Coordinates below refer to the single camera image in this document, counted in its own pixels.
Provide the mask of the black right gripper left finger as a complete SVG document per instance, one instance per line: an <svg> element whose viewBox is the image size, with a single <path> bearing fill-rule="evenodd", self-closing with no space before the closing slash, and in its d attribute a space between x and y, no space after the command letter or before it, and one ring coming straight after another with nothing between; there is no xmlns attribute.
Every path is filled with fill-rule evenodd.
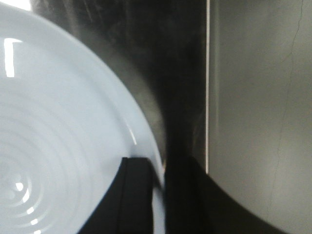
<svg viewBox="0 0 312 234"><path fill-rule="evenodd" d="M154 171L145 157L122 158L108 191L81 234L151 234Z"/></svg>

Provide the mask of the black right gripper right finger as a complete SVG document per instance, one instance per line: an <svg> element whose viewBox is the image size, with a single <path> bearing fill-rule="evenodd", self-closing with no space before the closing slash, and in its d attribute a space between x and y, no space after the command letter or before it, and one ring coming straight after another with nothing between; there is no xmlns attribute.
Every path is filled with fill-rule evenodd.
<svg viewBox="0 0 312 234"><path fill-rule="evenodd" d="M282 233L229 197L193 157L167 161L165 201L168 234Z"/></svg>

